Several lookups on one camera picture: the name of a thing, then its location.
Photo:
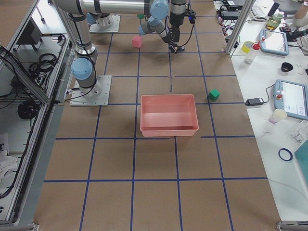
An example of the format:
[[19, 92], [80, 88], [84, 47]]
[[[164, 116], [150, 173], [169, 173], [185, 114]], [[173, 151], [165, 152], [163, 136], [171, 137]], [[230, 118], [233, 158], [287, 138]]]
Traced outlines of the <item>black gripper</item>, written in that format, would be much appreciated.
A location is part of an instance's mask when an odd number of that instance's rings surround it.
[[167, 35], [167, 43], [169, 48], [177, 48], [176, 42], [179, 42], [180, 40], [180, 28], [179, 27], [173, 27], [172, 28], [172, 34], [168, 33]]
[[172, 32], [174, 34], [180, 32], [180, 26], [183, 24], [185, 14], [186, 13], [180, 13], [180, 14], [176, 14], [173, 12], [170, 13], [170, 24]]

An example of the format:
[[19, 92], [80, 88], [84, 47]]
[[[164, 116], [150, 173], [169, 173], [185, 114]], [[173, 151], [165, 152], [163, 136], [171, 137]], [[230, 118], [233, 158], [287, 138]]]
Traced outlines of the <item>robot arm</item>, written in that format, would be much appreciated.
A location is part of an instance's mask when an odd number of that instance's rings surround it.
[[172, 53], [182, 51], [178, 45], [180, 26], [188, 17], [195, 24], [195, 12], [184, 0], [56, 0], [54, 4], [67, 13], [69, 28], [75, 39], [77, 58], [71, 65], [71, 71], [79, 84], [80, 95], [74, 99], [77, 103], [99, 104], [101, 95], [109, 96], [102, 80], [96, 73], [97, 49], [90, 37], [87, 14], [100, 18], [111, 13], [143, 14], [147, 22], [139, 26], [139, 34], [157, 33]]
[[140, 35], [143, 36], [150, 33], [156, 33], [164, 43], [168, 44], [168, 48], [173, 53], [176, 53], [177, 45], [172, 38], [172, 30], [169, 29], [161, 20], [155, 19], [152, 16], [149, 17], [148, 21], [139, 25]]

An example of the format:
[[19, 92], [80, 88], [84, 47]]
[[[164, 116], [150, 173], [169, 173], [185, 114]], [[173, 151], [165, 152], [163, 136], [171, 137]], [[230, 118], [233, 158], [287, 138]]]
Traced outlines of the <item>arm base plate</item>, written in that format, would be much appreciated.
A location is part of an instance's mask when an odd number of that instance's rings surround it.
[[92, 34], [118, 33], [121, 16], [110, 14], [107, 17], [99, 18], [90, 26]]
[[112, 76], [97, 76], [97, 82], [90, 93], [83, 88], [73, 91], [71, 106], [107, 106], [110, 96]]

